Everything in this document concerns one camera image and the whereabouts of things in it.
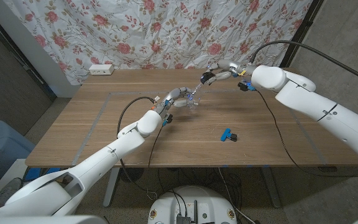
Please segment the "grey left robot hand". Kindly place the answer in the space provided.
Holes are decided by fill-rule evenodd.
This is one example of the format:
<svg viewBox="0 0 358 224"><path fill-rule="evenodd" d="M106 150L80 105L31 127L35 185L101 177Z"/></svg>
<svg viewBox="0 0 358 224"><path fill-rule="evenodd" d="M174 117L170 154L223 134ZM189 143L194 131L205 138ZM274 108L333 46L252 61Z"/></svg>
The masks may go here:
<svg viewBox="0 0 358 224"><path fill-rule="evenodd" d="M191 109L196 108L200 103L200 96L196 90L187 87L176 88L166 95L160 103L155 105L154 111L158 114L166 113L171 106L180 108L187 106Z"/></svg>

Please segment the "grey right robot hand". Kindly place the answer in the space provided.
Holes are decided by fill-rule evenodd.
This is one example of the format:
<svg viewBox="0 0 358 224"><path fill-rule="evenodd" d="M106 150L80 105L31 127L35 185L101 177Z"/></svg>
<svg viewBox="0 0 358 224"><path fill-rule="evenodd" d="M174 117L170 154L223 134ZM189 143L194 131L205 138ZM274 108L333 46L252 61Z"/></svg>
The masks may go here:
<svg viewBox="0 0 358 224"><path fill-rule="evenodd" d="M219 73L212 75L207 78L204 84L212 84L215 81L226 80L235 74L240 77L251 76L254 70L256 69L255 65L252 64L242 64L240 62L235 62L233 60L219 60L212 63L206 72L211 73L213 70L221 70Z"/></svg>

